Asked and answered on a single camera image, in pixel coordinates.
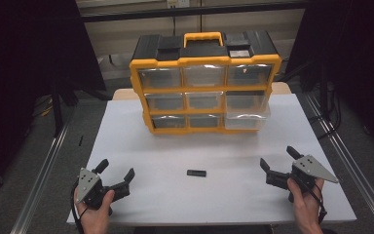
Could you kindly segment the large clear plastic drawer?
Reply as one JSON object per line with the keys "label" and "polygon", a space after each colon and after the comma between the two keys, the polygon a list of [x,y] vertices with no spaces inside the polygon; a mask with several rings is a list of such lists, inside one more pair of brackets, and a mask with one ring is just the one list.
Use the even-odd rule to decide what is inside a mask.
{"label": "large clear plastic drawer", "polygon": [[270,116],[269,105],[253,110],[227,112],[224,116],[224,127],[227,130],[256,131],[264,126]]}

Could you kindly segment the white wall outlet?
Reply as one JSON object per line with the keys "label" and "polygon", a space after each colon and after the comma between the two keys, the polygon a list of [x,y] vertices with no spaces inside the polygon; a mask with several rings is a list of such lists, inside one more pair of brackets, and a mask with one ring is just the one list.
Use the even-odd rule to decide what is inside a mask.
{"label": "white wall outlet", "polygon": [[169,9],[188,8],[189,6],[190,0],[167,0],[167,7]]}

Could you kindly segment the yellow black drawer organizer cabinet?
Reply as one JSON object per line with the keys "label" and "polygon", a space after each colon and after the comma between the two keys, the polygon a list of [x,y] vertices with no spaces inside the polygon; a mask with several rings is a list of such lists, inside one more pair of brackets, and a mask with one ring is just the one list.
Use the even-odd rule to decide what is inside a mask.
{"label": "yellow black drawer organizer cabinet", "polygon": [[[185,67],[190,65],[239,65],[270,64],[268,78],[269,98],[272,83],[281,68],[281,56],[265,31],[245,31],[242,33],[195,32],[178,36],[143,35],[139,38],[131,62],[131,85],[142,105],[141,88],[137,71],[142,68]],[[153,134],[190,134],[154,133]],[[194,133],[251,133],[251,132],[194,132]]]}

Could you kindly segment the set of small clear drawers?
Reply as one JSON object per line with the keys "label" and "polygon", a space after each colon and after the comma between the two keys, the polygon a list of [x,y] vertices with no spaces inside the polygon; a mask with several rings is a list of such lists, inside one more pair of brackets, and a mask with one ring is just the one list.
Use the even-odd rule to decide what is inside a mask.
{"label": "set of small clear drawers", "polygon": [[227,112],[269,105],[270,64],[190,65],[137,71],[145,124],[154,133],[240,132]]}

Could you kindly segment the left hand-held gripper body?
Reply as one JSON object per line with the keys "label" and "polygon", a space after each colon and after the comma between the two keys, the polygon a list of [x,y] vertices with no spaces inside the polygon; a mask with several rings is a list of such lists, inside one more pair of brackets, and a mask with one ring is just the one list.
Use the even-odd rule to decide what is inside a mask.
{"label": "left hand-held gripper body", "polygon": [[104,186],[99,176],[90,170],[82,168],[78,177],[78,203],[84,202],[87,206],[99,209],[101,207],[104,195],[113,190],[115,192],[113,201],[118,201],[130,195],[130,183],[119,182],[115,185]]}

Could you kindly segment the metal floor rail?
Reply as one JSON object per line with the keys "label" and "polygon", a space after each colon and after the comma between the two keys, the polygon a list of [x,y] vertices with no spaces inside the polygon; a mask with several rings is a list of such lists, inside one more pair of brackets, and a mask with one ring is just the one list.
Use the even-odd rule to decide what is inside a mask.
{"label": "metal floor rail", "polygon": [[43,195],[58,152],[61,149],[65,136],[68,132],[68,128],[69,125],[65,124],[53,139],[45,161],[35,179],[24,205],[22,206],[10,234],[27,234],[27,230]]}
{"label": "metal floor rail", "polygon": [[320,111],[320,105],[315,96],[312,94],[306,94],[306,100],[314,111],[315,116],[318,118],[318,122],[324,130],[324,135],[331,142],[346,170],[355,182],[360,194],[364,198],[371,212],[374,214],[374,188],[359,168],[353,155],[336,132],[333,124],[324,118],[324,114]]}

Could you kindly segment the black horizontal bar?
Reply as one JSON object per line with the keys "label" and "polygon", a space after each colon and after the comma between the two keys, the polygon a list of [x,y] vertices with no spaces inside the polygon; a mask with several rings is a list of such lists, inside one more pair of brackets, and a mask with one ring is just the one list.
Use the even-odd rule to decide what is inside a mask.
{"label": "black horizontal bar", "polygon": [[99,21],[113,21],[113,20],[143,20],[143,19],[155,19],[155,18],[187,17],[187,16],[230,14],[230,13],[296,10],[296,9],[304,9],[309,4],[310,4],[309,0],[291,0],[291,1],[285,1],[285,2],[189,7],[189,8],[175,8],[175,9],[162,9],[162,10],[143,10],[143,11],[135,11],[135,12],[122,12],[122,13],[83,14],[81,15],[81,21],[99,22]]}

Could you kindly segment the person's right hand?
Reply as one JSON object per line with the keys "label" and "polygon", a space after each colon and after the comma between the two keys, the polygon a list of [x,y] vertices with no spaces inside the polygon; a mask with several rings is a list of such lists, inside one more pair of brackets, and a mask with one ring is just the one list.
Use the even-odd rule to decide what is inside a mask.
{"label": "person's right hand", "polygon": [[287,180],[287,186],[294,198],[294,217],[301,233],[323,234],[318,222],[319,204],[317,200],[312,195],[303,195],[299,185],[292,178]]}

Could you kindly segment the black curtain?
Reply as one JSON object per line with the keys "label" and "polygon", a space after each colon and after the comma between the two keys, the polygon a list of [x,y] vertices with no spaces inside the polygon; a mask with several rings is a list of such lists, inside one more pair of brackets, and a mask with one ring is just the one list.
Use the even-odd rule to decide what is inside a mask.
{"label": "black curtain", "polygon": [[0,176],[20,148],[37,98],[103,90],[77,0],[0,0]]}
{"label": "black curtain", "polygon": [[374,135],[374,0],[306,1],[286,71],[333,82]]}

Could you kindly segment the person's left hand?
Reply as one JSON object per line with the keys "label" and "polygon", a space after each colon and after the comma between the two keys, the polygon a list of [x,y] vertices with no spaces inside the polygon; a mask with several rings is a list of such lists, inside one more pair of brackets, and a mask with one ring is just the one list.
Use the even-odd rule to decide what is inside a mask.
{"label": "person's left hand", "polygon": [[108,191],[104,197],[101,207],[98,210],[90,209],[84,203],[77,203],[77,190],[74,191],[74,205],[80,214],[80,221],[84,234],[107,234],[109,228],[109,208],[112,204],[115,192]]}

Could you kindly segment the black metal stand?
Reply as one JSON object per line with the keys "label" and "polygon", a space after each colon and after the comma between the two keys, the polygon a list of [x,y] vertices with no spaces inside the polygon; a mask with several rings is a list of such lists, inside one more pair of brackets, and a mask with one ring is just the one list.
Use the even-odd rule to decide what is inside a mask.
{"label": "black metal stand", "polygon": [[61,101],[63,100],[67,106],[75,106],[78,103],[78,99],[74,93],[72,86],[69,84],[52,85],[51,98],[53,102],[53,111],[56,127],[54,137],[57,137],[63,128]]}

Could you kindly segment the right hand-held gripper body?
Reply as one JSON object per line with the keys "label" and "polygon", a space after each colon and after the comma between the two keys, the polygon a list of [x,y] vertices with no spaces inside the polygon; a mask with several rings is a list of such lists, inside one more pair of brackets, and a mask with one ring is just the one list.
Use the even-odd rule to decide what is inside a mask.
{"label": "right hand-held gripper body", "polygon": [[333,183],[339,182],[338,178],[312,155],[295,160],[290,173],[276,172],[270,168],[266,174],[266,183],[287,190],[289,178],[297,182],[303,193],[313,190],[317,178]]}

